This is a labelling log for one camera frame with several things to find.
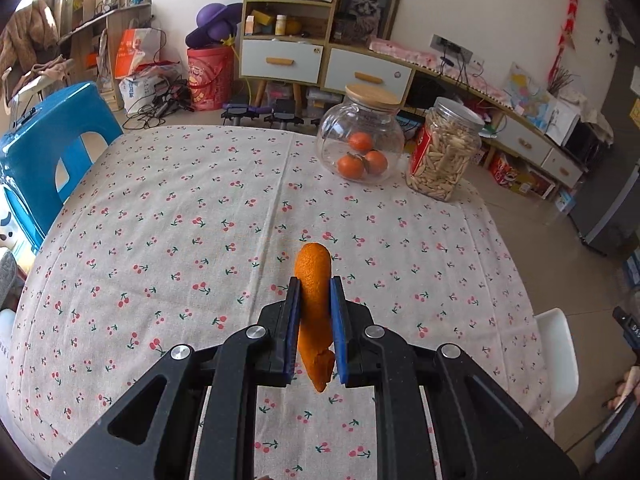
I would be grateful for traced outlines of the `orange peel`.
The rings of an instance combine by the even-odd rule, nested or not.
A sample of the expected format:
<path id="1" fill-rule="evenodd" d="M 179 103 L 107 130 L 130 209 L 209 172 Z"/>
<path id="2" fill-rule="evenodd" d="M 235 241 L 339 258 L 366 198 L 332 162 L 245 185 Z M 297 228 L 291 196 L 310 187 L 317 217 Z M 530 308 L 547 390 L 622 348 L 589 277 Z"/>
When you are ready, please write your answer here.
<path id="1" fill-rule="evenodd" d="M 317 392 L 331 381 L 333 344 L 330 281 L 331 257 L 321 244 L 305 244 L 296 258 L 294 275 L 300 285 L 298 353 Z"/>

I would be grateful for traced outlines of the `white plastic trash bin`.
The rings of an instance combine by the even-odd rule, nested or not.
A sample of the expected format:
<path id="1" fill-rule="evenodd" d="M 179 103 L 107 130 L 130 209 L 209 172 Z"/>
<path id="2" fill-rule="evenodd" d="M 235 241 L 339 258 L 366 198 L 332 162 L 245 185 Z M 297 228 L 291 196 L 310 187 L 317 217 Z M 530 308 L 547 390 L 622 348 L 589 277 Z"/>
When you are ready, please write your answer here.
<path id="1" fill-rule="evenodd" d="M 579 388 L 579 370 L 572 333 L 560 308 L 535 315 L 542 353 L 547 365 L 551 414 L 557 418 L 575 399 Z"/>

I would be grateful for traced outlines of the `cherry print tablecloth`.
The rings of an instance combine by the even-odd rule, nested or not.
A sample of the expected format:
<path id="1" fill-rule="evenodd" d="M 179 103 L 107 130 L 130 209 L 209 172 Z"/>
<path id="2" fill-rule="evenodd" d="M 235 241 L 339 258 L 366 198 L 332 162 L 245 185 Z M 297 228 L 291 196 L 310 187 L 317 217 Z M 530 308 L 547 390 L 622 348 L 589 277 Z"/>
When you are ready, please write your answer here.
<path id="1" fill-rule="evenodd" d="M 55 219 L 17 307 L 1 417 L 50 472 L 176 344 L 221 344 L 281 300 L 303 244 L 410 344 L 458 344 L 545 430 L 532 305 L 475 188 L 446 203 L 403 176 L 350 183 L 309 136 L 175 126 L 120 136 Z"/>

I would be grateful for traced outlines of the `grey refrigerator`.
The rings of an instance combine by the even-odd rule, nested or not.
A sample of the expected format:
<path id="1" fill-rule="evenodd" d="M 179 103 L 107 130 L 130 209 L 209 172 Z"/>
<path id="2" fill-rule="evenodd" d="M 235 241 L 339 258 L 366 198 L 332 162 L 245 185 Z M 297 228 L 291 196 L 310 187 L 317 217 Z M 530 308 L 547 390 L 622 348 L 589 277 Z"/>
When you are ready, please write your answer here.
<path id="1" fill-rule="evenodd" d="M 568 216 L 582 244 L 607 256 L 623 251 L 639 227 L 639 96 L 632 90 L 639 47 L 623 39 L 613 78 L 601 108 L 614 133 L 575 195 Z"/>

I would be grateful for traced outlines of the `red snack carton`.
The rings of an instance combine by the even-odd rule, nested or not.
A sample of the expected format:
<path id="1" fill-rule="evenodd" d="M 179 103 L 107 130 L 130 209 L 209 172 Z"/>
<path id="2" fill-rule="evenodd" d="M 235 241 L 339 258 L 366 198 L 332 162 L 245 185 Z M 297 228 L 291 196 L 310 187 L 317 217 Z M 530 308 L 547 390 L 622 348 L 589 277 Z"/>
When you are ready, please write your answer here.
<path id="1" fill-rule="evenodd" d="M 510 190 L 520 175 L 520 160 L 503 152 L 497 153 L 491 159 L 489 172 L 498 185 Z"/>

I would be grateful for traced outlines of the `tangerine in jar right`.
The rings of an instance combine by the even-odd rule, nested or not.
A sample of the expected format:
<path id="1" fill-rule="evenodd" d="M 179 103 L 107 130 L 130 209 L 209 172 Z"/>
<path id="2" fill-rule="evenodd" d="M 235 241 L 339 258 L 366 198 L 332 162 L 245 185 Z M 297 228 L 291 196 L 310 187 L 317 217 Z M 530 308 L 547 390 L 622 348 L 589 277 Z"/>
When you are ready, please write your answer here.
<path id="1" fill-rule="evenodd" d="M 386 156 L 379 151 L 371 150 L 363 156 L 363 163 L 370 176 L 382 176 L 388 168 Z"/>

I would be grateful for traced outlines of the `tangerine in jar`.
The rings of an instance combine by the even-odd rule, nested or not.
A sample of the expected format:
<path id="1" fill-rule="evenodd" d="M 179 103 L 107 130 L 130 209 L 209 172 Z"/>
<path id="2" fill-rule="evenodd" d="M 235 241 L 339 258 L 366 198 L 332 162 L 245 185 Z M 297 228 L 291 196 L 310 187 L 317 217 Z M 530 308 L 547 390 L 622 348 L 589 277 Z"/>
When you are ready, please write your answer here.
<path id="1" fill-rule="evenodd" d="M 347 180 L 360 181 L 366 174 L 362 158 L 349 153 L 336 162 L 336 169 Z"/>
<path id="2" fill-rule="evenodd" d="M 374 149 L 372 136 L 365 132 L 353 132 L 347 139 L 349 147 L 360 154 L 367 154 Z"/>
<path id="3" fill-rule="evenodd" d="M 382 176 L 388 168 L 386 156 L 379 151 L 371 150 L 363 156 L 363 163 L 370 176 Z"/>

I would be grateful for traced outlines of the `tangerine in jar left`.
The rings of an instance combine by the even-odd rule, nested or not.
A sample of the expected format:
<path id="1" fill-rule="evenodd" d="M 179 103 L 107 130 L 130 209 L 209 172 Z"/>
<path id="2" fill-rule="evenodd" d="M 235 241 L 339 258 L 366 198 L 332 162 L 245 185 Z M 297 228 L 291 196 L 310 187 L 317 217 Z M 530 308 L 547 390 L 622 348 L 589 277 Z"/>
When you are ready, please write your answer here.
<path id="1" fill-rule="evenodd" d="M 336 162 L 336 169 L 347 180 L 360 181 L 366 174 L 362 158 L 349 153 Z"/>

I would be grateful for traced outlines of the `plastic jar of seeds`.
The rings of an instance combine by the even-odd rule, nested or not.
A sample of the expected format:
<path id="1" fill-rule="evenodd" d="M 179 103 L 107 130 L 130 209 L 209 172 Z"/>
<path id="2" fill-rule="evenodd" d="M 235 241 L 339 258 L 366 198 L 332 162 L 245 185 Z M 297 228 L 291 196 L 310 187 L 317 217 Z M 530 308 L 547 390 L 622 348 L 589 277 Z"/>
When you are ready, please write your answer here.
<path id="1" fill-rule="evenodd" d="M 406 174 L 409 188 L 448 202 L 480 149 L 484 120 L 457 101 L 439 96 L 427 111 Z"/>

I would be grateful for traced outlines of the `blue plastic stool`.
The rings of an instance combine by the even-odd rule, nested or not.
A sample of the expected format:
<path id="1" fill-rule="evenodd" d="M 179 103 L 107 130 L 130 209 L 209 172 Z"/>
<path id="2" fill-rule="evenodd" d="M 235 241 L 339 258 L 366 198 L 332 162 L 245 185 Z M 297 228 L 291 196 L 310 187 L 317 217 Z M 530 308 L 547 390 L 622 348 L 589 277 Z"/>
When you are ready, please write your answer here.
<path id="1" fill-rule="evenodd" d="M 61 212 L 92 160 L 82 136 L 106 144 L 122 135 L 92 81 L 72 84 L 32 107 L 1 139 L 1 186 L 9 210 L 33 252 Z"/>

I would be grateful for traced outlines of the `tangerine in jar top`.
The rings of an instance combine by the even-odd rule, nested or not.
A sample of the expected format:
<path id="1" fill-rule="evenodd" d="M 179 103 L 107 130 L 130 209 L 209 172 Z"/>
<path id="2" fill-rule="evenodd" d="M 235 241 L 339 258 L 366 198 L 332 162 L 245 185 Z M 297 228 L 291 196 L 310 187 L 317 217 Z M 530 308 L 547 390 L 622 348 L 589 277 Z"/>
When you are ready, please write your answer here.
<path id="1" fill-rule="evenodd" d="M 367 154 L 374 149 L 372 136 L 365 132 L 353 132 L 347 139 L 349 147 L 360 154 Z"/>

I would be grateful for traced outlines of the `colourful map poster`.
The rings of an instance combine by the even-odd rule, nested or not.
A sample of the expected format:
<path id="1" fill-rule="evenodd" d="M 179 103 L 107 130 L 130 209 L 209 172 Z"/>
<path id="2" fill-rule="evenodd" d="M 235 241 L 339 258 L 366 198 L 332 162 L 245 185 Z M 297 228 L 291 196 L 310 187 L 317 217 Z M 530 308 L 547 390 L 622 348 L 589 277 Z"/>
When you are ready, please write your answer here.
<path id="1" fill-rule="evenodd" d="M 538 130 L 546 132 L 555 110 L 556 99 L 544 86 L 516 63 L 512 63 L 503 90 L 512 108 Z"/>

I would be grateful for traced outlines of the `red plastic bucket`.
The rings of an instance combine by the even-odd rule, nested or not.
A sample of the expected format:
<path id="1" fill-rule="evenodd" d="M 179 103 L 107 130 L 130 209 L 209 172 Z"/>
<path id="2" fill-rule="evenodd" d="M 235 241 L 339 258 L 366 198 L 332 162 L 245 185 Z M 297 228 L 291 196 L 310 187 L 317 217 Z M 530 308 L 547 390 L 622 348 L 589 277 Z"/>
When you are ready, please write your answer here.
<path id="1" fill-rule="evenodd" d="M 188 87 L 197 112 L 221 110 L 231 100 L 233 84 L 232 47 L 189 49 Z"/>

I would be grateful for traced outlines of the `purple hat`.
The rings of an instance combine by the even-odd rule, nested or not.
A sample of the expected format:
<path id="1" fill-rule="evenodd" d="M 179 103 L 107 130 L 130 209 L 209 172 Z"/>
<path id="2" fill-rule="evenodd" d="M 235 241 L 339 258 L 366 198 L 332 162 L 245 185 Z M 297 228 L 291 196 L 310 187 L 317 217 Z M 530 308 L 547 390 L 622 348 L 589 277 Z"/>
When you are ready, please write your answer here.
<path id="1" fill-rule="evenodd" d="M 243 5 L 236 3 L 209 3 L 198 11 L 196 29 L 186 35 L 186 46 L 204 49 L 233 38 L 241 23 Z"/>

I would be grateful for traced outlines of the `wooden shelf unit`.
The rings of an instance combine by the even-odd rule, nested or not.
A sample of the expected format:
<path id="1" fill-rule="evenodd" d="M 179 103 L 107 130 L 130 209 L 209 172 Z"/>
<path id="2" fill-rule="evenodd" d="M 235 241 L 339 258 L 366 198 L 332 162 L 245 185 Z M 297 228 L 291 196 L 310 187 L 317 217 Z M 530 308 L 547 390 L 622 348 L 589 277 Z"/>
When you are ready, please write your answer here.
<path id="1" fill-rule="evenodd" d="M 242 37 L 326 44 L 338 0 L 243 0 Z"/>

